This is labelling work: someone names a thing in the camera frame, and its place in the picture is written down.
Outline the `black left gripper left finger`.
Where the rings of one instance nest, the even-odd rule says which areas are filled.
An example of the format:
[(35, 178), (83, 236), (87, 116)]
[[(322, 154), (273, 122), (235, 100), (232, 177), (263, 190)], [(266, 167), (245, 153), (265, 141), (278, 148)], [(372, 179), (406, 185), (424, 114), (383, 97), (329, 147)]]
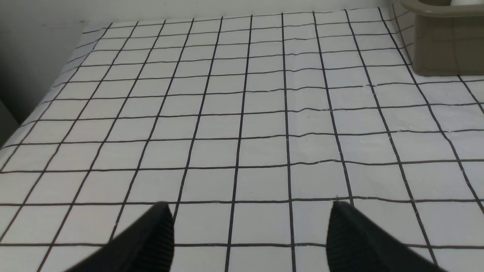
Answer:
[(169, 272), (174, 258), (174, 220), (157, 202), (100, 250), (68, 272)]

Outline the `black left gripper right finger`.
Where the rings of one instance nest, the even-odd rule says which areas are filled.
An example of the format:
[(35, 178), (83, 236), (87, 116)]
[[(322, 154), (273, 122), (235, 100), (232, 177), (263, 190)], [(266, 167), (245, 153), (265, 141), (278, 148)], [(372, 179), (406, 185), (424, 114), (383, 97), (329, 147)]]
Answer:
[(332, 205), (326, 256), (331, 272), (441, 272), (347, 202)]

